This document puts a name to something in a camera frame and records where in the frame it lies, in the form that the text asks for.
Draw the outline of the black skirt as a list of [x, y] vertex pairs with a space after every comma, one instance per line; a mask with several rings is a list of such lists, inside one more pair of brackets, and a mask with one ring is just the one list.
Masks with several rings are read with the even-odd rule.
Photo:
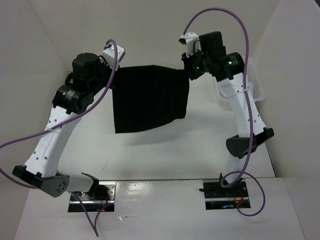
[[143, 132], [185, 118], [189, 90], [189, 78], [182, 69], [120, 68], [112, 81], [115, 132]]

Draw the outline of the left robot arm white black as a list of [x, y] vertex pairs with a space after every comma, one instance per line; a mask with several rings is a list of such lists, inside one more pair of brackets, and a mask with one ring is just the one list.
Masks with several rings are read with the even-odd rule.
[[15, 177], [54, 198], [67, 190], [70, 177], [58, 172], [63, 150], [88, 107], [97, 105], [94, 96], [110, 87], [122, 58], [120, 50], [77, 55], [72, 72], [52, 100], [44, 133], [29, 159], [14, 167]]

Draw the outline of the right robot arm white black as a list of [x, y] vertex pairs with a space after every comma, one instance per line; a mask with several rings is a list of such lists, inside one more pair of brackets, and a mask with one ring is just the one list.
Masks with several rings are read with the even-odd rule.
[[219, 31], [203, 35], [188, 32], [180, 37], [179, 42], [186, 47], [181, 59], [189, 79], [196, 80], [205, 73], [210, 74], [230, 102], [238, 134], [226, 140], [229, 153], [238, 159], [250, 156], [274, 136], [274, 130], [266, 126], [257, 110], [243, 57], [237, 52], [226, 52]]

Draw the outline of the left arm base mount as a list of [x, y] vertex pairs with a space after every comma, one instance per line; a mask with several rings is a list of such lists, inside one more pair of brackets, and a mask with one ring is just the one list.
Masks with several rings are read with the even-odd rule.
[[115, 210], [117, 183], [115, 181], [100, 181], [99, 187], [100, 191], [94, 196], [89, 196], [81, 191], [75, 193], [88, 213], [97, 213], [101, 209], [102, 212], [113, 212]]

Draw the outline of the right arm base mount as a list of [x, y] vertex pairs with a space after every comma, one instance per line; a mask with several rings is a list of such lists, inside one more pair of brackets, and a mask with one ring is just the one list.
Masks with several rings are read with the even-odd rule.
[[205, 180], [199, 189], [204, 195], [206, 210], [228, 210], [251, 208], [247, 185], [241, 180], [238, 185], [231, 188], [223, 188], [218, 179]]

